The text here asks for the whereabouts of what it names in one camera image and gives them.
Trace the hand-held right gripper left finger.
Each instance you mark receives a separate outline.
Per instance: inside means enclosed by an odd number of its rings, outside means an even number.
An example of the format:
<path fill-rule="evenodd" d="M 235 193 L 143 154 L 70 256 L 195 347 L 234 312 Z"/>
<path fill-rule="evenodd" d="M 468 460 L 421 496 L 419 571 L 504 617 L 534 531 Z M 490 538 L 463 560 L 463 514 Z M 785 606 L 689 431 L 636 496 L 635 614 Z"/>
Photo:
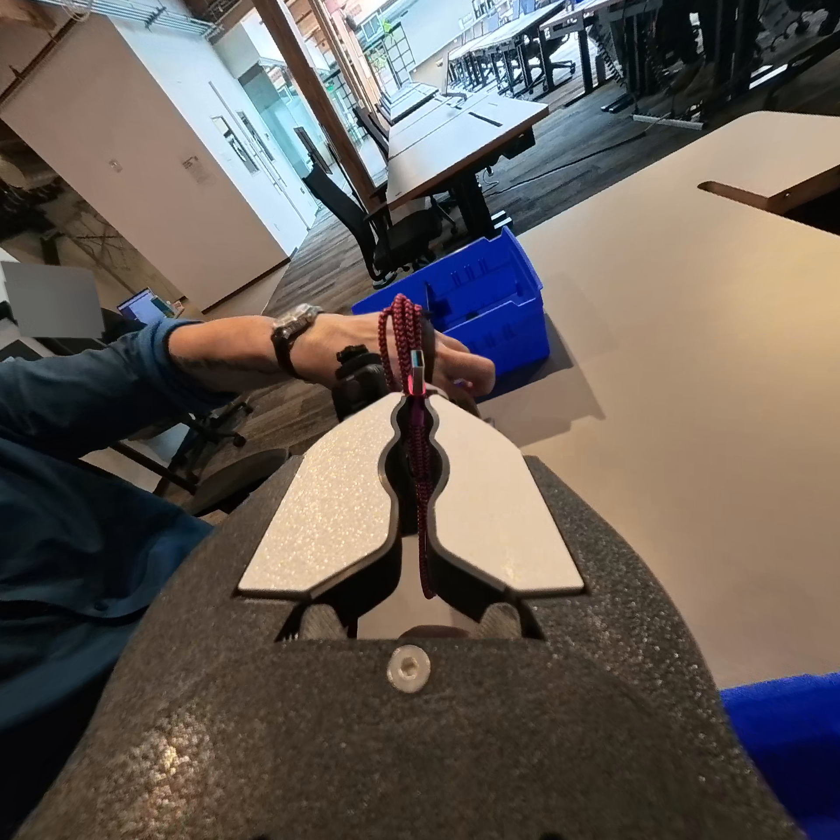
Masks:
<path fill-rule="evenodd" d="M 402 405 L 402 394 L 390 393 L 310 447 L 238 592 L 316 599 L 387 554 L 396 540 L 398 500 L 385 461 L 400 439 Z"/>

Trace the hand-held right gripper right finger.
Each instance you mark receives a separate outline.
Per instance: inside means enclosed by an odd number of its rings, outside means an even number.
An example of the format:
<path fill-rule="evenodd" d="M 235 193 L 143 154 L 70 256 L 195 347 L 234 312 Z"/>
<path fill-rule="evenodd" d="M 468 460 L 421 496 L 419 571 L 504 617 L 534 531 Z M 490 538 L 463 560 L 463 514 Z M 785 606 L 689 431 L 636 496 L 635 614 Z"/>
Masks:
<path fill-rule="evenodd" d="M 437 556 L 514 597 L 577 594 L 584 582 L 519 448 L 441 395 L 430 396 L 430 445 L 442 475 L 429 502 Z"/>

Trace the blue plastic bin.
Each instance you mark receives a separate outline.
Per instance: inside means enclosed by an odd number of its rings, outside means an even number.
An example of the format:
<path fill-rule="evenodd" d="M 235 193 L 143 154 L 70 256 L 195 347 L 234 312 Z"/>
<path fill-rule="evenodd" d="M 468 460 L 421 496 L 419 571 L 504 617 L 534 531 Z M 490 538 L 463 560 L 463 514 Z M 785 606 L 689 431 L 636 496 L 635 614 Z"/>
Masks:
<path fill-rule="evenodd" d="M 394 281 L 351 311 L 378 312 L 402 293 L 438 332 L 491 360 L 503 376 L 550 355 L 542 288 L 518 238 L 505 228 Z"/>
<path fill-rule="evenodd" d="M 750 759 L 812 839 L 839 838 L 839 674 L 720 691 Z"/>

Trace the person's left hand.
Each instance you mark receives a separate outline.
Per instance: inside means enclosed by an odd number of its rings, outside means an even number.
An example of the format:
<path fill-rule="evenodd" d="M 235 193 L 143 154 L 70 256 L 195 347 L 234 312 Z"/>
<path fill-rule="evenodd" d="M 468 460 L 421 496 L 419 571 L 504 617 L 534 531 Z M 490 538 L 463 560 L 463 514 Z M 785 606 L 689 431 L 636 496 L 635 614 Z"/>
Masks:
<path fill-rule="evenodd" d="M 290 349 L 290 364 L 305 382 L 333 388 L 340 367 L 338 353 L 345 348 L 363 345 L 377 350 L 379 318 L 368 313 L 360 316 L 322 313 L 309 329 L 295 339 Z M 449 396 L 467 392 L 471 396 L 488 395 L 496 384 L 496 368 L 485 357 L 473 354 L 461 342 L 433 331 L 434 369 L 432 384 Z"/>

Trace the black wristwatch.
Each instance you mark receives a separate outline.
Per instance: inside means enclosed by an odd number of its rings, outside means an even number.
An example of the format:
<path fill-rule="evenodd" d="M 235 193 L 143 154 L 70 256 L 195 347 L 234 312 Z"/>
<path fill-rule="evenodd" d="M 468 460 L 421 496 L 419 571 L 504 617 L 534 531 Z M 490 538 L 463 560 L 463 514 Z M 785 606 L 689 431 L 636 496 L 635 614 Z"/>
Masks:
<path fill-rule="evenodd" d="M 302 303 L 284 311 L 274 319 L 270 340 L 276 361 L 284 373 L 292 379 L 302 379 L 291 359 L 294 344 L 300 336 L 310 330 L 322 313 L 323 309 L 320 306 Z"/>

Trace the black office chair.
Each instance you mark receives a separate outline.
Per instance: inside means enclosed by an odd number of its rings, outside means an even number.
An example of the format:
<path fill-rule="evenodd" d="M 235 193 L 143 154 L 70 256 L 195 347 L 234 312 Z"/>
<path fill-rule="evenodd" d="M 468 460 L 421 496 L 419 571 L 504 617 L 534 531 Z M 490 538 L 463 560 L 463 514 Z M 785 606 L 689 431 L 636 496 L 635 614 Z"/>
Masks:
<path fill-rule="evenodd" d="M 393 283 L 402 270 L 419 270 L 435 261 L 431 244 L 443 233 L 435 210 L 415 211 L 395 222 L 385 203 L 366 213 L 319 163 L 312 164 L 303 182 L 354 238 L 374 289 Z"/>

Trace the open laptop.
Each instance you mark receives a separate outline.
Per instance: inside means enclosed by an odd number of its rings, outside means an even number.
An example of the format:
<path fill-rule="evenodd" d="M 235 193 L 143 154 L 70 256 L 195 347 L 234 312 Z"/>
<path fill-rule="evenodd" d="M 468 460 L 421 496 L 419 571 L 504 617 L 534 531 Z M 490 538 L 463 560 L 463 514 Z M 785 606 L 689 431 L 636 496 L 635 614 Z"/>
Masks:
<path fill-rule="evenodd" d="M 148 287 L 120 303 L 117 307 L 117 312 L 124 319 L 138 322 L 145 326 L 175 318 L 175 312 L 170 304 L 156 295 Z"/>

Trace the wooden top desk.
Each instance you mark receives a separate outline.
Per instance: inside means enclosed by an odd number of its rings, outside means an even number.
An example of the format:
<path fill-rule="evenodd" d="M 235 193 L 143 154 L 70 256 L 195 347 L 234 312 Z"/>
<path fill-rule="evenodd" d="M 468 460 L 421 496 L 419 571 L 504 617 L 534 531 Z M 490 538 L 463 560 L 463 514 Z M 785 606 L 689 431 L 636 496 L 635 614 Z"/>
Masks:
<path fill-rule="evenodd" d="M 470 239 L 498 236 L 504 215 L 491 215 L 478 174 L 533 147 L 533 128 L 549 115 L 540 101 L 487 93 L 452 105 L 437 96 L 390 128 L 388 209 L 449 193 Z"/>

